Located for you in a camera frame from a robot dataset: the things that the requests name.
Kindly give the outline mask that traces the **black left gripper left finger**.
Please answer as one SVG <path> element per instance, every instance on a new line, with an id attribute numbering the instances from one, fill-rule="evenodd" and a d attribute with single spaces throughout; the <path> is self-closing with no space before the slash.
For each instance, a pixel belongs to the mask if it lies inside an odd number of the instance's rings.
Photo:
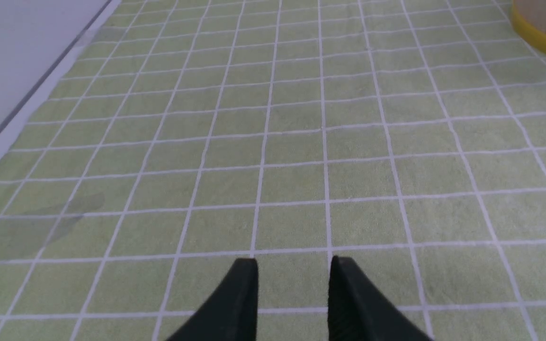
<path id="1" fill-rule="evenodd" d="M 253 258 L 236 259 L 223 280 L 169 341 L 255 341 L 259 271 Z"/>

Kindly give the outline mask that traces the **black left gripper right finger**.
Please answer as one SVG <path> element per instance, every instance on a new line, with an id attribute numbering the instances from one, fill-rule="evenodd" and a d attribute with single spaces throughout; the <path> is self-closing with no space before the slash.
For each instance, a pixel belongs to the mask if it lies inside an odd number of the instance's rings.
<path id="1" fill-rule="evenodd" d="M 331 260 L 330 341 L 430 341 L 385 297 L 351 257 Z"/>

